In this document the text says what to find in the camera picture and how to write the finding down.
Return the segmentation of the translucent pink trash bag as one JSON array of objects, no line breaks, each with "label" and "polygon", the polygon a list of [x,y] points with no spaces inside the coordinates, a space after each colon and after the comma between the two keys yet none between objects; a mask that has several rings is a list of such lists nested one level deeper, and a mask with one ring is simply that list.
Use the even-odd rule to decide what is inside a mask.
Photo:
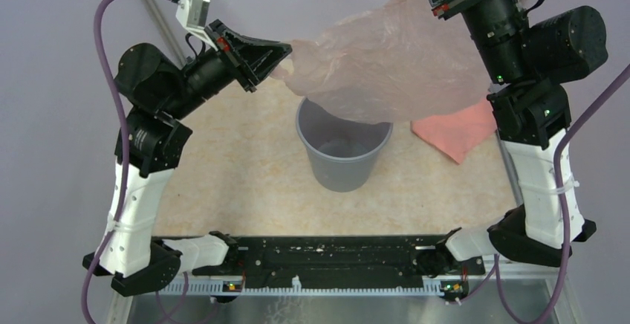
[{"label": "translucent pink trash bag", "polygon": [[484,104],[490,88],[463,19],[437,19],[429,0],[389,0],[291,46],[272,78],[346,120],[455,114]]}]

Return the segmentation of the grey plastic trash bin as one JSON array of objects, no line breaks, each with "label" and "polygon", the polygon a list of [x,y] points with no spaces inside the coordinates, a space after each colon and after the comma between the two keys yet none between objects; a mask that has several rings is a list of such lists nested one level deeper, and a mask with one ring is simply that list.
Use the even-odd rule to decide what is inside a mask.
[{"label": "grey plastic trash bin", "polygon": [[335,117],[307,98],[296,111],[296,133],[312,173],[320,185],[333,192],[351,192],[366,183],[393,128],[392,123],[359,123]]}]

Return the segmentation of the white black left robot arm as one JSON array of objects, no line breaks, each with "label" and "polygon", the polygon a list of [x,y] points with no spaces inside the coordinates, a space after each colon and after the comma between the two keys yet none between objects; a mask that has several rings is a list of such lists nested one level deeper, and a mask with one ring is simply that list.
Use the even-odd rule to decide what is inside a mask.
[{"label": "white black left robot arm", "polygon": [[140,43],[120,58],[114,79],[131,103],[127,136],[115,146],[116,177],[125,181],[123,206],[113,204],[96,259],[97,276],[110,276],[114,291],[133,297],[164,289],[177,275],[205,267],[220,274],[238,265],[238,245],[218,231],[194,238],[154,237],[153,227],[166,184],[178,167],[192,131],[183,119],[232,82],[255,91],[292,47],[285,42],[241,35],[223,22],[207,25],[209,40],[187,65],[177,67],[156,46]]}]

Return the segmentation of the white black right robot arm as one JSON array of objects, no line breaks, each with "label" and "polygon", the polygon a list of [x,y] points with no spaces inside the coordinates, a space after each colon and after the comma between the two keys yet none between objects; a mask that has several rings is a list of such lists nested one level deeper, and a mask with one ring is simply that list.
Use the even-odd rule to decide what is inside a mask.
[{"label": "white black right robot arm", "polygon": [[596,224],[583,218],[568,157],[572,125],[564,84],[608,59],[600,13],[580,6],[532,25],[520,0],[429,0],[440,19],[461,15],[497,90],[488,94],[498,137],[516,172],[521,204],[498,222],[456,228],[417,257],[422,275],[456,273],[468,259],[499,254],[565,268],[572,242]]}]

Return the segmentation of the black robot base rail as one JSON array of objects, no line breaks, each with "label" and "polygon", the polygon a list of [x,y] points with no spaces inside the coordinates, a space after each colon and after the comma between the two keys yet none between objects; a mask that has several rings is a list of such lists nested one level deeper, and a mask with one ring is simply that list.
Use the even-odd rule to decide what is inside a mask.
[{"label": "black robot base rail", "polygon": [[247,289],[422,288],[429,279],[484,275],[482,258],[440,265],[433,255],[439,236],[235,236],[222,265],[195,276],[235,276]]}]

